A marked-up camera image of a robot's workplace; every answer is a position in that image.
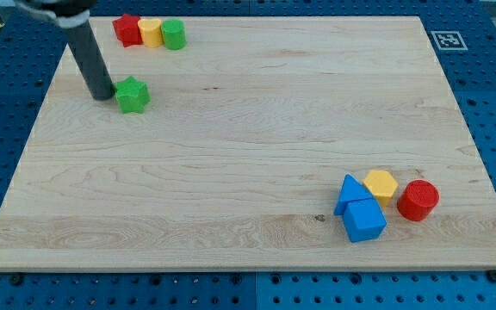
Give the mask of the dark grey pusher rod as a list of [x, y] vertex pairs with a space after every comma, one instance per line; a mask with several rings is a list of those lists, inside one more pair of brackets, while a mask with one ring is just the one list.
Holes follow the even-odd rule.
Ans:
[[74, 28], [65, 28], [64, 33], [92, 98], [97, 101], [111, 99], [115, 88], [90, 22], [86, 20]]

